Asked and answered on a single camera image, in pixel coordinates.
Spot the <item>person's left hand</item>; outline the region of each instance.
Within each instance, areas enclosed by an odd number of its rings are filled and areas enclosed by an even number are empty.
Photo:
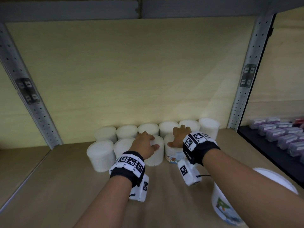
[[[137,135],[136,139],[133,141],[129,151],[138,152],[143,159],[148,159],[154,154],[154,151],[159,149],[159,145],[150,145],[150,140],[154,140],[154,136],[148,134],[146,131]]]

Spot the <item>white cylindrical tub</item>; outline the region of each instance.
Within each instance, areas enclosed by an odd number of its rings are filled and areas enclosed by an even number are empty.
[[[167,134],[173,133],[173,128],[179,127],[177,122],[162,122],[159,124],[159,136],[165,139]]]
[[[145,124],[141,124],[138,127],[138,132],[142,133],[146,131],[148,134],[152,134],[152,135],[158,135],[159,133],[159,127],[157,124],[155,123],[145,123]]]
[[[218,121],[211,118],[201,118],[199,119],[201,125],[200,131],[209,135],[212,139],[216,139],[219,126],[221,125]]]
[[[116,130],[116,135],[118,139],[123,139],[123,138],[136,138],[138,134],[138,128],[135,125],[124,125],[118,127]]]
[[[290,183],[290,181],[288,181],[286,178],[279,175],[278,173],[263,168],[254,168],[254,170],[268,177],[269,179],[281,184],[292,192],[298,194],[298,191]],[[232,208],[232,206],[230,205],[230,203],[228,202],[228,200],[226,199],[226,197],[224,196],[224,194],[219,189],[216,183],[214,183],[211,203],[218,216],[228,224],[233,226],[241,226],[245,224],[241,217]]]
[[[117,142],[116,128],[114,126],[103,126],[94,133],[96,141],[111,140]]]
[[[114,145],[114,153],[119,158],[124,152],[128,151],[135,138],[123,138],[118,140]]]
[[[185,125],[185,127],[190,127],[192,132],[199,131],[201,128],[201,125],[196,120],[182,120],[179,122],[179,125]]]
[[[165,136],[165,158],[168,162],[177,164],[179,160],[186,157],[183,148],[172,148],[168,146],[168,142],[172,142],[174,140],[173,133],[167,134]]]
[[[95,171],[108,171],[116,159],[113,152],[113,142],[111,140],[94,142],[87,149],[87,156]]]
[[[165,142],[162,139],[162,137],[160,137],[160,136],[154,135],[154,138],[155,139],[153,141],[150,141],[150,145],[152,146],[152,145],[158,144],[159,148],[158,148],[158,150],[156,150],[154,152],[154,154],[151,157],[149,157],[148,159],[145,160],[145,164],[147,166],[157,166],[160,163],[162,163],[164,160]]]

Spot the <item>hand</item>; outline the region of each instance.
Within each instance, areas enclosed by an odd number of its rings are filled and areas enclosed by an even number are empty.
[[[181,125],[180,128],[174,127],[173,128],[174,141],[168,142],[168,146],[183,148],[183,140],[190,133],[191,133],[191,129],[189,126],[187,128],[185,127],[185,125]]]
[[[154,151],[159,149],[159,145],[150,145],[150,140],[154,140],[154,136],[148,134],[146,131],[137,135],[136,139],[133,141],[129,151],[138,152],[143,159],[148,159],[154,154]]]

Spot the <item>forearm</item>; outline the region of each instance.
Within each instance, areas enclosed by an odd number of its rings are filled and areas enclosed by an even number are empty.
[[[203,164],[249,227],[304,227],[304,201],[218,149]]]
[[[121,227],[131,188],[131,181],[123,176],[110,178],[74,228]]]

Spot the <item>black shelf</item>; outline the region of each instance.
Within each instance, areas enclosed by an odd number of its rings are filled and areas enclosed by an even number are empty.
[[[304,165],[300,162],[300,157],[289,156],[286,150],[277,147],[277,142],[267,141],[257,133],[257,130],[252,130],[249,126],[241,126],[238,134],[304,188]]]

